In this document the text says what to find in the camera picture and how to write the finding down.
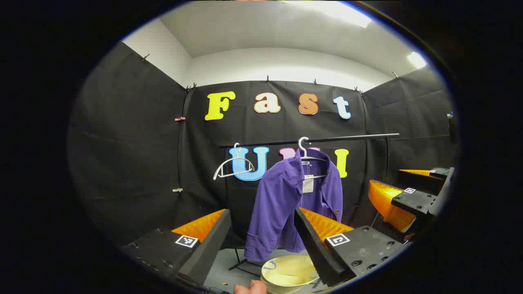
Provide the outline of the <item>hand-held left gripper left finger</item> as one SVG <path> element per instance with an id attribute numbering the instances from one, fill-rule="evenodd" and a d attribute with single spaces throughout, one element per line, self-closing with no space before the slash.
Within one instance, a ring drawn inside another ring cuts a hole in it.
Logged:
<path id="1" fill-rule="evenodd" d="M 221 209 L 176 229 L 158 227 L 120 249 L 165 281 L 200 288 L 231 224 L 230 210 Z"/>

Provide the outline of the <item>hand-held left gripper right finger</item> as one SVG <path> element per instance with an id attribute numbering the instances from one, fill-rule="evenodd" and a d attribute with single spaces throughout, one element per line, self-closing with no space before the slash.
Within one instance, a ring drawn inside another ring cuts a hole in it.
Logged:
<path id="1" fill-rule="evenodd" d="M 295 209 L 294 223 L 321 281 L 329 287 L 381 268 L 406 246 L 370 226 L 351 228 L 305 208 Z"/>

